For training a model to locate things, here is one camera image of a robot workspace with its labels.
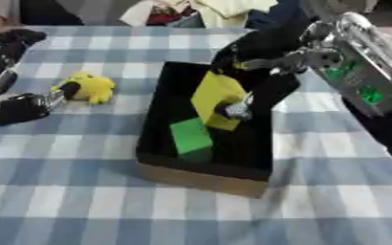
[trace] black box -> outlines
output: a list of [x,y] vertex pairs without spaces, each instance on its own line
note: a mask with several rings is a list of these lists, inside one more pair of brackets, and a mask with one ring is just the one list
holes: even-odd
[[169,125],[198,117],[190,99],[208,65],[166,62],[137,146],[145,178],[197,189],[260,197],[272,173],[271,109],[236,130],[208,128],[214,142],[210,163],[178,159]]

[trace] green cube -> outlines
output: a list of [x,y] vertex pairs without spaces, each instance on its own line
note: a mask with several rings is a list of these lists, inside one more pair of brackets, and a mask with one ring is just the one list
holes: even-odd
[[200,118],[170,125],[179,158],[195,163],[211,159],[212,140]]

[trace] blue and white tablecloth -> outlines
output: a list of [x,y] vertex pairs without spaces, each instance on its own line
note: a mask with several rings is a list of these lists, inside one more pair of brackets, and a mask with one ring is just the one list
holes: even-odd
[[79,70],[118,86],[110,103],[74,101],[0,128],[0,245],[392,244],[392,159],[313,72],[274,109],[263,198],[136,177],[134,148],[163,63],[209,62],[246,31],[37,29],[50,38],[16,67],[12,94],[46,92]]

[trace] yellow toy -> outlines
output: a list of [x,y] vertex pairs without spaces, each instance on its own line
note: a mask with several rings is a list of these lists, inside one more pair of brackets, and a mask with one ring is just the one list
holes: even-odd
[[92,104],[109,101],[113,97],[113,88],[116,86],[109,78],[98,77],[87,72],[76,72],[57,86],[53,86],[52,91],[57,91],[68,82],[76,82],[80,85],[80,89],[73,96],[74,100],[88,100]]

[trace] robotic hand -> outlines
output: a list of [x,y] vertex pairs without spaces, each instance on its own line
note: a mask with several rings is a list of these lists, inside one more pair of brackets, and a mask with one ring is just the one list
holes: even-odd
[[[349,111],[392,154],[392,37],[353,12],[331,23],[316,21],[304,32],[283,32],[257,31],[241,37],[213,59],[213,71],[232,77],[264,71],[268,83],[278,80],[275,84],[281,84],[281,80],[290,81],[294,74],[312,68],[342,95]],[[263,110],[262,100],[257,98],[266,97],[275,84],[252,87],[245,100],[221,104],[218,112],[248,120],[248,115]]]
[[[14,64],[28,48],[45,38],[45,33],[24,29],[0,33],[0,96],[6,93],[17,80],[17,74],[12,69]],[[46,117],[63,100],[72,97],[78,88],[77,84],[66,84],[60,91],[48,95],[23,94],[0,100],[0,125]]]

